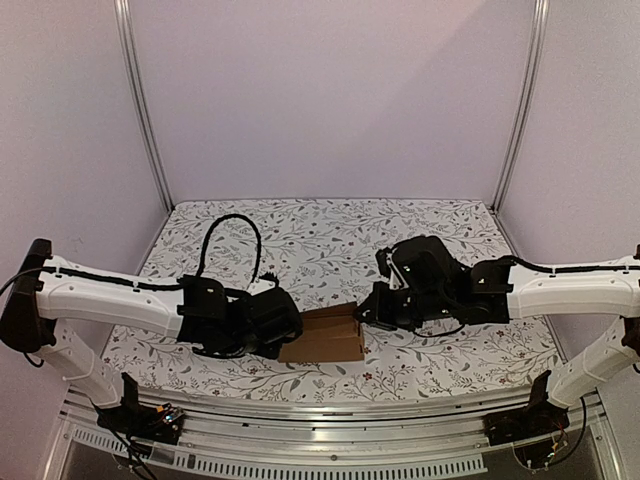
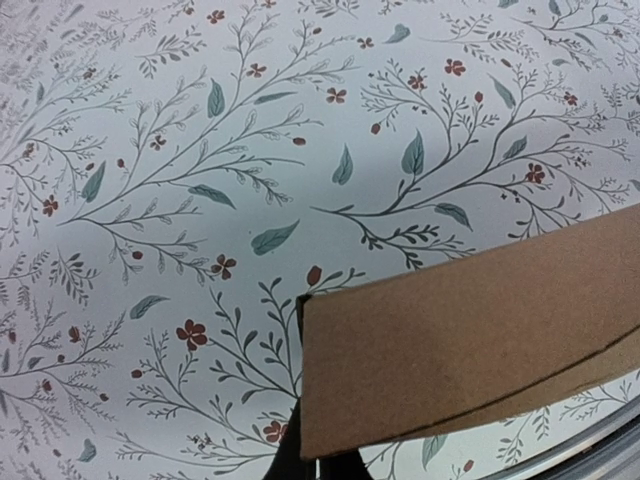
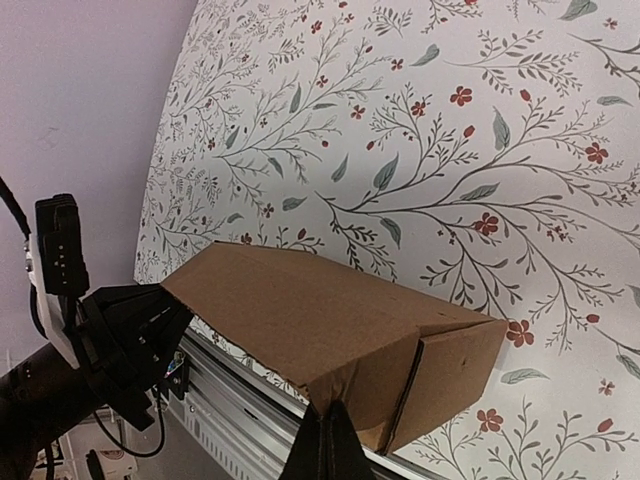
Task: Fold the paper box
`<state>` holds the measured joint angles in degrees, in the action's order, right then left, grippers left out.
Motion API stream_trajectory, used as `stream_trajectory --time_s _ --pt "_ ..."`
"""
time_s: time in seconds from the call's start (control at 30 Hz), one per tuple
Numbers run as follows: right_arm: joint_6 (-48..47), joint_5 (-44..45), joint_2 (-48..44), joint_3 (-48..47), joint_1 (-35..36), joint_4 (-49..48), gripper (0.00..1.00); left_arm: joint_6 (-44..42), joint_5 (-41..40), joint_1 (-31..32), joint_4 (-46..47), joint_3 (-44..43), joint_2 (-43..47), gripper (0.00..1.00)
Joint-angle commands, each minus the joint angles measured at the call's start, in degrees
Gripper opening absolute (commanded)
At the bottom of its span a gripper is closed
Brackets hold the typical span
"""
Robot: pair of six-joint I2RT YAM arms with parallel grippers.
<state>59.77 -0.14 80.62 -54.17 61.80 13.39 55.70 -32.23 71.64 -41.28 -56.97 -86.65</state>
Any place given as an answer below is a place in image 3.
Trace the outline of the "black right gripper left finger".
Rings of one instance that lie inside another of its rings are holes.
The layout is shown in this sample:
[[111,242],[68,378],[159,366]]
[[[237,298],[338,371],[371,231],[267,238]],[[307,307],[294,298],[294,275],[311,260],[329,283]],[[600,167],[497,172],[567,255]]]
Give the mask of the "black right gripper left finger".
[[283,468],[283,480],[319,480],[325,476],[324,423],[308,405]]

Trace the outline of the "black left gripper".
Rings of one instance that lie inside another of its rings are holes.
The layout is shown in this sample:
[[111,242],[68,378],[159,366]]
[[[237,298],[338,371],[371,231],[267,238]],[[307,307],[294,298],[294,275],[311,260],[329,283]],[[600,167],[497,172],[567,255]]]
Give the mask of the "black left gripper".
[[72,367],[47,344],[1,378],[1,476],[27,479],[38,453],[104,405],[138,430],[192,312],[159,284],[103,287],[77,305]]

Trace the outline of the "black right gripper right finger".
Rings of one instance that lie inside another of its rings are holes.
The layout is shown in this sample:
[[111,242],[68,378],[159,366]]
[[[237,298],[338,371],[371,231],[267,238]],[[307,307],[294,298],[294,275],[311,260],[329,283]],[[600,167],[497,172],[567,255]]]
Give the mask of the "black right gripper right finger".
[[345,405],[334,401],[325,416],[325,479],[374,480]]

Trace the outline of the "brown cardboard box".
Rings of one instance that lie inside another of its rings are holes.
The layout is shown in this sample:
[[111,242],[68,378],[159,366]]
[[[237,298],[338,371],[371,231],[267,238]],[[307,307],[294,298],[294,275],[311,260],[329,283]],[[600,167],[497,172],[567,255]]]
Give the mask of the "brown cardboard box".
[[345,405],[361,443],[392,453],[482,396],[503,320],[322,256],[216,242],[163,286],[319,412]]

